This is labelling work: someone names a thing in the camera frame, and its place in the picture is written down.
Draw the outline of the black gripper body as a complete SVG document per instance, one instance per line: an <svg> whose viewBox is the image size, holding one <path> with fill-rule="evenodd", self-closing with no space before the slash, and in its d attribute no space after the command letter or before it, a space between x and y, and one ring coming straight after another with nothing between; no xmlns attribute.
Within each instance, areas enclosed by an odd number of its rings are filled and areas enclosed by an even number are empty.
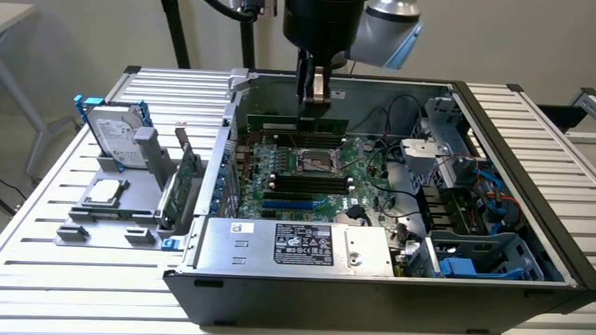
<svg viewBox="0 0 596 335"><path fill-rule="evenodd" d="M287 0L285 4L286 38L313 56L315 66L330 67L333 57L355 41L365 1Z"/></svg>

